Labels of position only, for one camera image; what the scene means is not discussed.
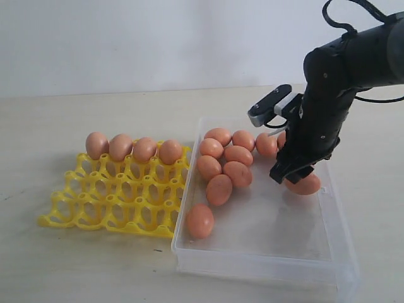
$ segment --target white wall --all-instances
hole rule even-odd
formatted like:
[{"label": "white wall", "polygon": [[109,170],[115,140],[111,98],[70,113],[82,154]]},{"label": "white wall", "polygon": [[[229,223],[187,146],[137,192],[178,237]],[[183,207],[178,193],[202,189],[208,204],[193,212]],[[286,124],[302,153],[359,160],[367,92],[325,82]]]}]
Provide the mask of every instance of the white wall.
[{"label": "white wall", "polygon": [[[305,54],[342,33],[325,1],[0,0],[0,97],[302,83]],[[330,14],[379,24],[348,1]]]}]

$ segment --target plastic egg tray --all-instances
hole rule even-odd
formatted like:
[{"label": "plastic egg tray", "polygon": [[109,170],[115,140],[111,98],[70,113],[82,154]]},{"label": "plastic egg tray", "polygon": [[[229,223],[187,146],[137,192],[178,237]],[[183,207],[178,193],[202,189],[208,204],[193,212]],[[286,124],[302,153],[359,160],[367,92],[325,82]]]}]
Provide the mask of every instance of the plastic egg tray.
[{"label": "plastic egg tray", "polygon": [[172,238],[190,151],[183,146],[182,157],[173,165],[165,165],[158,157],[138,163],[128,155],[114,162],[108,154],[92,160],[80,153],[75,170],[64,175],[64,190],[52,193],[51,211],[37,223]]}]

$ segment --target white table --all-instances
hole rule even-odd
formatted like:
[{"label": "white table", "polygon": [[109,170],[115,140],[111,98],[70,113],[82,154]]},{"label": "white table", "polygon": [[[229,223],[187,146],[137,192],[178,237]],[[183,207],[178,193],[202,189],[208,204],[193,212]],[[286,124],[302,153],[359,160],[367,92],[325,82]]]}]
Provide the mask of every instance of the white table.
[{"label": "white table", "polygon": [[[276,288],[177,274],[167,240],[36,225],[88,133],[191,144],[199,117],[242,116],[271,89],[0,100],[0,302],[276,301]],[[330,162],[362,272],[357,302],[404,301],[403,129],[404,102],[356,101]]]}]

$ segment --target egg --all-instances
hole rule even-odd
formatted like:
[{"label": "egg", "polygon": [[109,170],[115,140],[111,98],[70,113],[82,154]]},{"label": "egg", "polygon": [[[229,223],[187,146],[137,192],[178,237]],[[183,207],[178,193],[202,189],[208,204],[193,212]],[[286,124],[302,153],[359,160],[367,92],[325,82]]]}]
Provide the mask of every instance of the egg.
[{"label": "egg", "polygon": [[232,141],[232,133],[225,128],[213,128],[205,134],[204,139],[212,138],[225,147]]},{"label": "egg", "polygon": [[132,152],[133,141],[127,134],[118,134],[109,143],[109,155],[113,161],[123,161]]},{"label": "egg", "polygon": [[320,190],[321,181],[314,173],[309,174],[306,178],[301,179],[298,183],[293,184],[289,180],[284,180],[284,183],[290,191],[302,196],[314,194]]},{"label": "egg", "polygon": [[208,206],[195,204],[186,215],[186,227],[194,238],[207,238],[213,230],[215,219]]},{"label": "egg", "polygon": [[166,165],[172,165],[182,157],[182,146],[177,140],[164,141],[158,150],[160,160]]},{"label": "egg", "polygon": [[248,187],[253,181],[249,168],[240,162],[227,162],[223,166],[223,173],[230,177],[234,187]]},{"label": "egg", "polygon": [[91,159],[98,160],[103,153],[109,152],[107,137],[98,131],[89,134],[86,139],[86,151]]},{"label": "egg", "polygon": [[209,181],[213,177],[222,173],[222,166],[212,156],[200,156],[196,161],[196,166],[201,174],[202,178]]},{"label": "egg", "polygon": [[279,150],[281,150],[286,143],[286,131],[282,131],[279,134],[277,142],[278,142],[278,148]]},{"label": "egg", "polygon": [[261,156],[276,158],[276,154],[278,153],[276,137],[268,136],[267,133],[261,133],[258,135],[255,145]]},{"label": "egg", "polygon": [[133,146],[133,157],[135,160],[145,163],[156,154],[157,142],[150,137],[139,139]]},{"label": "egg", "polygon": [[247,148],[250,152],[254,150],[255,140],[254,136],[248,131],[236,131],[232,137],[233,145],[243,146]]},{"label": "egg", "polygon": [[253,155],[251,152],[242,146],[229,146],[225,149],[225,159],[226,161],[237,161],[243,163],[244,165],[251,166],[253,164]]},{"label": "egg", "polygon": [[209,204],[220,206],[225,204],[233,191],[232,180],[227,175],[217,175],[206,187],[206,198]]},{"label": "egg", "polygon": [[219,141],[207,138],[199,144],[199,152],[201,155],[212,156],[219,159],[223,155],[224,148]]}]

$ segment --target egg tray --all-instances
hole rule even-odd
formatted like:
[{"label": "egg tray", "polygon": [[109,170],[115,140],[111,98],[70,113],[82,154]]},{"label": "egg tray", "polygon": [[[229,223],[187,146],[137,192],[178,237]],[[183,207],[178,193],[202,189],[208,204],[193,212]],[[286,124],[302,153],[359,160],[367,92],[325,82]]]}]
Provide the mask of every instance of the egg tray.
[{"label": "egg tray", "polygon": [[64,190],[52,193],[51,211],[38,217],[37,223],[172,238],[190,151],[183,146],[182,157],[173,165],[165,165],[158,157],[139,163],[127,155],[114,162],[109,154],[92,160],[80,153],[75,170],[64,175]]}]

